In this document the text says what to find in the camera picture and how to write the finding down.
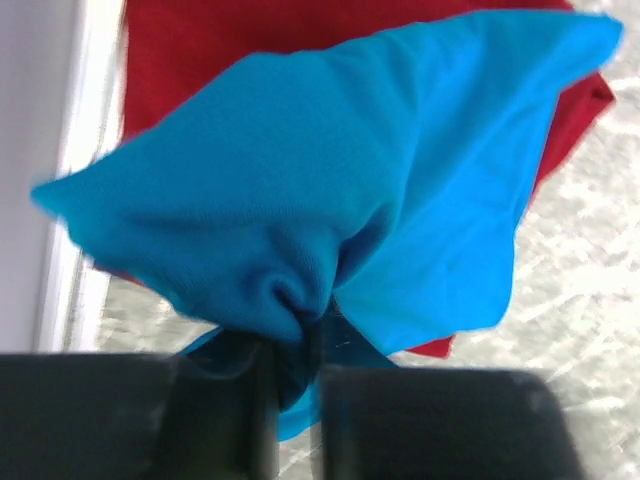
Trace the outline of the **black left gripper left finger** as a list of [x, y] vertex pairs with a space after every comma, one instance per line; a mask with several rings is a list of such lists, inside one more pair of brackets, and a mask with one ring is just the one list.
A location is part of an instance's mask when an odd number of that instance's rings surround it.
[[5, 479], [270, 479], [273, 350], [231, 333], [200, 353], [5, 354]]

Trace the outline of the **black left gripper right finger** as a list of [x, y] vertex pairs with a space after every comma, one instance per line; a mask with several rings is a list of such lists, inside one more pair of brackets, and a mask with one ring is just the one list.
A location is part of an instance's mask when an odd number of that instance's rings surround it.
[[582, 479], [556, 396], [521, 370], [400, 367], [319, 322], [322, 479]]

